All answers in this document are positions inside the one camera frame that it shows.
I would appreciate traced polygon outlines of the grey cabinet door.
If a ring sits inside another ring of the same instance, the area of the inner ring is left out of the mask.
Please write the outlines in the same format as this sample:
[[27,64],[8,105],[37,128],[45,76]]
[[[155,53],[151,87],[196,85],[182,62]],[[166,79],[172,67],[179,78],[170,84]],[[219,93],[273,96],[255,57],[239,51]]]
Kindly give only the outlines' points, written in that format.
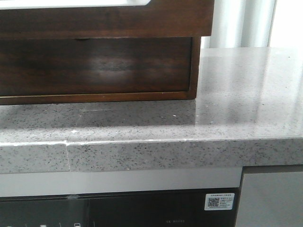
[[303,173],[243,176],[237,227],[301,227]]

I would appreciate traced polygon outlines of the white QR code sticker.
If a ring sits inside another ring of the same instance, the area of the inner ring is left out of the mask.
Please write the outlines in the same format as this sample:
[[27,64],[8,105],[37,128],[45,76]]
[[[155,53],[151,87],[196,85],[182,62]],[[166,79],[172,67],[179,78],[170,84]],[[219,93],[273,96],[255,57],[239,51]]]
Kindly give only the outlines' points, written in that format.
[[205,196],[204,210],[232,210],[235,193],[210,193]]

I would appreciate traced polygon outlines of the white curtain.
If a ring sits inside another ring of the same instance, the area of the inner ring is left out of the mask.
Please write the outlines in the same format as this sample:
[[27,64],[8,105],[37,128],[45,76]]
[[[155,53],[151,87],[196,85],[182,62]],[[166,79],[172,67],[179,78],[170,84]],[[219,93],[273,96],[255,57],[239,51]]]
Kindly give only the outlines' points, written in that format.
[[275,0],[216,0],[212,34],[201,47],[267,47],[275,10]]

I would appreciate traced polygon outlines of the black built-in appliance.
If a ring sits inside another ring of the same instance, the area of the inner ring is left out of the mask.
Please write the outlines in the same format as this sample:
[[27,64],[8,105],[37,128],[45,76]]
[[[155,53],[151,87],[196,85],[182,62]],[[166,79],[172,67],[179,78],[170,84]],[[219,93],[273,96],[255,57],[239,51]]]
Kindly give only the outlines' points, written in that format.
[[[235,193],[232,210],[204,210],[210,193]],[[0,199],[3,227],[232,227],[238,188],[14,196]]]

